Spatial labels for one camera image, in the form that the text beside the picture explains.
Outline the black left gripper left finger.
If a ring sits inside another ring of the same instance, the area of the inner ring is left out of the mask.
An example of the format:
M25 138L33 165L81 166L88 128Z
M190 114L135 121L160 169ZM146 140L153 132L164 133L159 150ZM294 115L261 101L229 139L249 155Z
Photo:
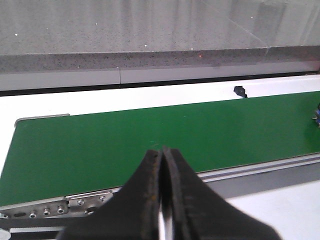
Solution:
M122 188L89 216L57 235L59 240L159 239L162 153L148 150Z

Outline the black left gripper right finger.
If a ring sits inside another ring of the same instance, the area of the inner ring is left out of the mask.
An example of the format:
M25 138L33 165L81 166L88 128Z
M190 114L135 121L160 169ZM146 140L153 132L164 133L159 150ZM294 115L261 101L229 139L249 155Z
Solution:
M279 240L269 225L247 215L213 191L178 149L164 148L161 160L164 215L174 240Z

